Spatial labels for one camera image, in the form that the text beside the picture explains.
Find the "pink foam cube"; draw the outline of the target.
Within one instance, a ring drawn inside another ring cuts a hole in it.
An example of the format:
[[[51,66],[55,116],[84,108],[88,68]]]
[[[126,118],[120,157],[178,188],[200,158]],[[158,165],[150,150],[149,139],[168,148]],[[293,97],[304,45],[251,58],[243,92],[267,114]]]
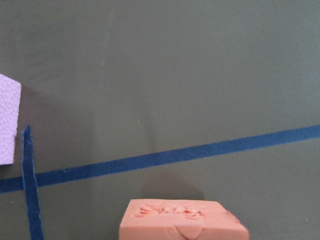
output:
[[[0,76],[0,164],[14,162],[22,86],[19,82]]]

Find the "orange foam cube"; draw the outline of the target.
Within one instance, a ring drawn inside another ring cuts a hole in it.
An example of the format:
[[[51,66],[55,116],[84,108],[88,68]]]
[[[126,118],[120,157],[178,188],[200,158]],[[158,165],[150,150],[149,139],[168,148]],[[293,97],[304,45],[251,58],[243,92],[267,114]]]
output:
[[[132,199],[120,240],[248,240],[245,226],[217,201]]]

